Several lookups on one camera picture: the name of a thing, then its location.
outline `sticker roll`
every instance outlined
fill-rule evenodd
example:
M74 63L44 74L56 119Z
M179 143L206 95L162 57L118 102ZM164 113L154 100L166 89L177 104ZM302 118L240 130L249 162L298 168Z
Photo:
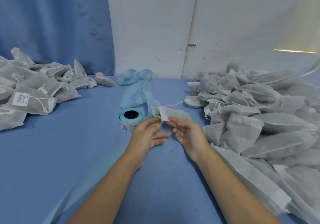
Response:
M133 130L142 122L142 111L135 108L123 110L119 115L121 130L132 133Z

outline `blue table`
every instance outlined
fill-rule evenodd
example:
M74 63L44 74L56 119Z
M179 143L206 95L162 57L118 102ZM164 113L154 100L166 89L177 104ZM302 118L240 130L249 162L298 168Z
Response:
M176 104L189 94L187 81L152 79L154 98ZM50 213L82 174L104 153L128 144L121 131L119 103L126 86L80 90L82 98L57 105L48 116L31 116L25 125L0 132L0 222L37 224ZM203 109L172 107L194 122L209 122ZM171 130L168 125L163 131ZM65 223L89 192L55 223ZM281 215L283 223L302 223ZM151 149L134 175L114 223L225 223L198 167L173 138Z

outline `left hand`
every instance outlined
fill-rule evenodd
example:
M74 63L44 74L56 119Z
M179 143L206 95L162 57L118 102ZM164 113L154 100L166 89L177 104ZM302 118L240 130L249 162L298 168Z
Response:
M143 121L132 133L126 153L134 155L135 159L138 161L138 168L142 166L148 151L152 147L167 141L167 139L162 137L171 135L171 132L157 132L161 128L160 121L161 119L159 117Z

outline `hand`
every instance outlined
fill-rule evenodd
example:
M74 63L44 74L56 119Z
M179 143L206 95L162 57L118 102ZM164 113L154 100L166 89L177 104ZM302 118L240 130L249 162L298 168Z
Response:
M209 144L201 126L189 120L169 117L166 123L173 126L176 139L183 145L189 157L197 162Z
M171 132L157 132L161 128L160 121L159 117L148 119L138 125L132 133L126 153L134 155L138 161L138 168L142 166L144 158L152 147L167 141L158 138L171 135Z

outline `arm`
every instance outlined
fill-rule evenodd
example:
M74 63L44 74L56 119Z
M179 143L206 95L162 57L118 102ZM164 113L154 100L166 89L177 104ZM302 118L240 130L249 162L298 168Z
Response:
M176 139L199 166L228 224L281 224L209 146L202 127L174 117L169 120Z
M112 166L67 224L108 224L116 218L134 173L142 166L149 149L166 142L157 139L170 132L157 133L160 118L142 122L133 132L125 153Z

